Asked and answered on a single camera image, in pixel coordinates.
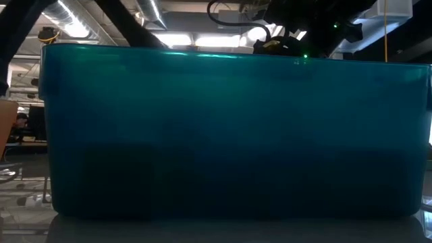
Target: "black cable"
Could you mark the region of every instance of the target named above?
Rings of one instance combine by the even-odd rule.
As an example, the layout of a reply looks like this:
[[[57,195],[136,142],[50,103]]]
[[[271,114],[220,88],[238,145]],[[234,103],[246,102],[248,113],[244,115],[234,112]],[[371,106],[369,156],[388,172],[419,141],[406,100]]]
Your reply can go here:
[[[212,0],[212,1],[210,1],[210,3],[207,5],[207,15],[209,15],[209,18],[210,18],[213,22],[215,22],[216,24],[223,25],[223,26],[239,26],[239,27],[242,27],[242,26],[251,26],[251,27],[259,27],[259,28],[263,28],[264,31],[265,31],[265,35],[266,35],[266,37],[265,37],[265,41],[267,42],[267,41],[270,41],[270,40],[271,40],[271,34],[270,34],[270,31],[269,31],[269,29],[268,29],[267,27],[265,27],[265,25],[263,25],[263,24],[258,24],[258,23],[228,23],[228,22],[222,22],[222,21],[220,21],[220,20],[215,19],[215,18],[211,15],[211,6],[212,6],[213,4],[215,4],[217,1],[218,1],[218,0]]]

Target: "yellow cord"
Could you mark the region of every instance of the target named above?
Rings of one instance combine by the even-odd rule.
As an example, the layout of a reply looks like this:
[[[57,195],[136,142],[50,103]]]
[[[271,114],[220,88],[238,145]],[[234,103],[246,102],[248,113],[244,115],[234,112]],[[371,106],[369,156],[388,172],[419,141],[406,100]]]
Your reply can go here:
[[[60,34],[60,31],[59,32],[57,32],[57,34],[54,36],[54,37],[51,37],[51,38],[48,38],[48,39],[39,39],[40,41],[43,41],[43,42],[45,42],[45,41],[53,41],[55,38],[57,38],[58,36],[59,36],[59,34]]]
[[[387,53],[387,0],[384,0],[384,60],[388,62]]]

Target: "person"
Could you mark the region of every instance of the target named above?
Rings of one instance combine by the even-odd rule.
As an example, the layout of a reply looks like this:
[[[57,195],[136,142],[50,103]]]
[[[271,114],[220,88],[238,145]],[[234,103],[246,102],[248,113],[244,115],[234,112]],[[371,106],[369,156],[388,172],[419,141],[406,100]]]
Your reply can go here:
[[[12,126],[11,133],[7,139],[7,143],[22,142],[24,135],[22,130],[27,126],[28,116],[25,113],[18,113],[16,115],[16,121]]]

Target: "teal plastic container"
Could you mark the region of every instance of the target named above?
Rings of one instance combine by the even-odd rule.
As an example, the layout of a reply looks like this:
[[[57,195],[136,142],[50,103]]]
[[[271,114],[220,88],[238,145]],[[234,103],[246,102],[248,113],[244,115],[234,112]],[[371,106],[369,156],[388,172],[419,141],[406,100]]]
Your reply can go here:
[[[46,46],[53,205],[110,219],[411,215],[430,77],[428,65]]]

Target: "table surface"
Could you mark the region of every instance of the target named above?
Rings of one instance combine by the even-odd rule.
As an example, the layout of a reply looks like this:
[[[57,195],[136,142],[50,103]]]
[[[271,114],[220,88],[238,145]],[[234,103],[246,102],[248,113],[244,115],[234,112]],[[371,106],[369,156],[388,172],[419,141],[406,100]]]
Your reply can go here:
[[[360,221],[80,221],[60,217],[42,203],[43,183],[44,178],[17,178],[0,184],[0,242],[432,242],[432,213],[425,211],[405,219]],[[427,172],[423,202],[432,205],[431,189],[432,172]],[[101,203],[131,196],[113,192]],[[319,210],[315,200],[312,211]]]

